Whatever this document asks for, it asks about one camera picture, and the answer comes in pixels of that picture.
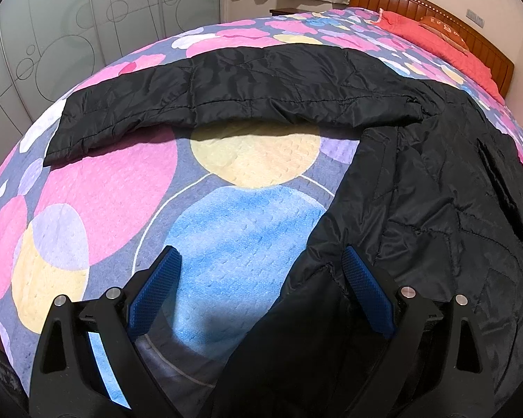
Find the orange embroidered pillow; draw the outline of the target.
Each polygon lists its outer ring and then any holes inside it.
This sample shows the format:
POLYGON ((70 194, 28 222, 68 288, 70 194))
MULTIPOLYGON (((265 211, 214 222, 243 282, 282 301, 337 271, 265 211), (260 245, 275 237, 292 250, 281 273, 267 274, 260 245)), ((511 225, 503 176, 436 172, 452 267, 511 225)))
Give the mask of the orange embroidered pillow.
POLYGON ((428 31, 436 34, 438 37, 446 41, 457 50, 461 52, 470 51, 460 34, 442 20, 434 16, 424 16, 420 19, 418 24, 428 31))

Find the red blanket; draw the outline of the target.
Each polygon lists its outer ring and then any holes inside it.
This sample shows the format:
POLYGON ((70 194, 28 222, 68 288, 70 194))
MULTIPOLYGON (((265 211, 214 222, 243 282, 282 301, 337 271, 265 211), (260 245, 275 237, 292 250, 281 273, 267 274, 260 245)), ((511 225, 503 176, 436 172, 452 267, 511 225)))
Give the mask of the red blanket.
POLYGON ((490 69, 470 51, 464 50, 461 46, 455 47, 453 41, 447 41, 430 29, 424 28, 415 20, 383 9, 380 10, 379 19, 375 22, 375 26, 395 34, 405 41, 410 41, 436 57, 440 57, 441 60, 446 61, 471 78, 499 104, 503 106, 506 103, 491 77, 490 69))

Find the dark wooden nightstand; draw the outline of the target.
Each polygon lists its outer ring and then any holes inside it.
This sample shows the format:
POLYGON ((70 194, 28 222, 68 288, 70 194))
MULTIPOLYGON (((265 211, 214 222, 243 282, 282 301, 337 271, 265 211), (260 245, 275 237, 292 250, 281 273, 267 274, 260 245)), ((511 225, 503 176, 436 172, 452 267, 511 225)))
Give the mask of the dark wooden nightstand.
POLYGON ((271 16, 284 16, 298 13, 310 12, 309 9, 295 9, 295 8, 280 8, 280 9, 269 9, 271 16))

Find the wooden headboard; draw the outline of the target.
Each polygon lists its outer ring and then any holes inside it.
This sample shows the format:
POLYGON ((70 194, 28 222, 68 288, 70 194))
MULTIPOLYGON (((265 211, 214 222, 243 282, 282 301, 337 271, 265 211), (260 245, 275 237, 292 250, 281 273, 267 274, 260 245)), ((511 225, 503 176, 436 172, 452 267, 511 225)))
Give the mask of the wooden headboard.
POLYGON ((379 28, 440 57, 505 102, 514 63, 474 28, 428 0, 349 0, 378 13, 379 28))

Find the wall switch panel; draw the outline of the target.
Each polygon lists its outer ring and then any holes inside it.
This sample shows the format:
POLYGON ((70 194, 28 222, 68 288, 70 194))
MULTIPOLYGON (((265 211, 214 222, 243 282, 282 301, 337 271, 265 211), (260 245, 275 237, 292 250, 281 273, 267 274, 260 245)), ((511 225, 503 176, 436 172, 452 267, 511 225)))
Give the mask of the wall switch panel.
POLYGON ((472 21, 475 25, 478 25, 480 28, 485 26, 484 19, 472 9, 467 9, 466 18, 470 19, 470 21, 472 21))

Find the frosted glass wardrobe door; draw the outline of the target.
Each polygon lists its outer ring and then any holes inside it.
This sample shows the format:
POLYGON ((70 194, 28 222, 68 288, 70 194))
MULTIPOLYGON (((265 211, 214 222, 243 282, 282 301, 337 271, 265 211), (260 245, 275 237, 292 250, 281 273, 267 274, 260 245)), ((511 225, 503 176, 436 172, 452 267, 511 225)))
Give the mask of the frosted glass wardrobe door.
POLYGON ((74 85, 155 41, 220 21, 220 0, 1 0, 0 165, 74 85))

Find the black quilted jacket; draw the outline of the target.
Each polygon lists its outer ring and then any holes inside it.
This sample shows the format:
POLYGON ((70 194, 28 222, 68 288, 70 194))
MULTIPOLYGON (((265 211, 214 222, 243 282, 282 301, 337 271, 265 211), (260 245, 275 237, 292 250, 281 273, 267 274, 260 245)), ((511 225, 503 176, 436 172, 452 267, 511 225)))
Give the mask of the black quilted jacket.
POLYGON ((384 344, 353 246, 398 284, 470 302, 495 412, 523 415, 523 148, 467 88, 333 46, 126 66, 67 99, 50 176, 91 248, 166 245, 178 283, 138 350, 187 417, 346 413, 384 344))

